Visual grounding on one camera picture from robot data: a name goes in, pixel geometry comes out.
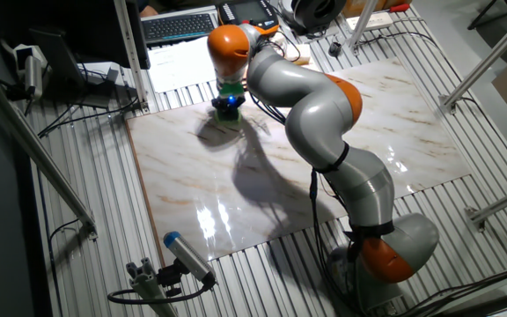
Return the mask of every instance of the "vertical pole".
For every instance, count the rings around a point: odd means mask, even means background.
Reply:
[[[142,70],[140,69],[140,61],[138,61],[138,53],[136,52],[132,27],[130,27],[130,18],[126,1],[114,0],[114,7],[116,8],[117,18],[121,25],[122,38],[124,39],[124,46],[127,49],[130,70],[132,71],[136,93],[138,94],[138,101],[140,101],[142,107],[148,107],[148,98],[146,97],[146,91],[143,85]]]
[[[468,74],[465,79],[455,88],[455,90],[446,98],[444,98],[444,105],[451,107],[455,101],[463,96],[482,74],[500,57],[507,49],[507,34],[494,46],[492,52],[482,60],[474,69]]]
[[[373,13],[373,10],[375,10],[375,6],[377,6],[377,2],[378,0],[367,0],[365,2],[365,7],[363,8],[363,12],[361,12],[361,16],[359,16],[356,29],[353,31],[351,38],[349,38],[348,47],[351,48],[352,51],[355,50],[356,44],[361,38],[361,34],[363,34],[365,27],[367,27],[371,14]]]

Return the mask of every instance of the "green object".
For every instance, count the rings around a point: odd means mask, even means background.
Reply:
[[[218,123],[239,123],[242,120],[242,113],[237,109],[228,109],[227,111],[217,110],[215,112],[215,120]]]
[[[229,96],[242,96],[244,95],[244,86],[241,82],[238,82],[236,84],[224,84],[218,94],[221,98],[228,98]]]

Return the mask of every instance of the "screen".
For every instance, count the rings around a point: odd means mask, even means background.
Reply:
[[[234,13],[236,13],[236,18],[239,20],[252,19],[254,21],[259,21],[267,19],[266,12],[257,1],[234,4],[234,11]]]

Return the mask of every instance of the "marble veining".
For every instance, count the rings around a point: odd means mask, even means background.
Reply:
[[[344,140],[383,160],[397,197],[469,174],[397,58],[332,75],[355,85],[364,100]],[[218,124],[213,111],[205,102],[127,121],[160,240],[179,231],[210,260],[312,226],[311,167],[284,127],[251,100],[240,124]],[[323,185],[320,220],[344,216]],[[170,264],[173,255],[161,248]]]

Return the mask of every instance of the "blue object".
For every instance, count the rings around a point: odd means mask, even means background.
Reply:
[[[169,233],[166,233],[165,236],[164,236],[164,244],[165,244],[165,247],[169,248],[169,246],[172,245],[172,243],[177,239],[179,238],[181,235],[179,232],[169,232]]]
[[[236,97],[234,97],[234,96],[228,97],[228,103],[230,105],[234,106],[236,104]]]

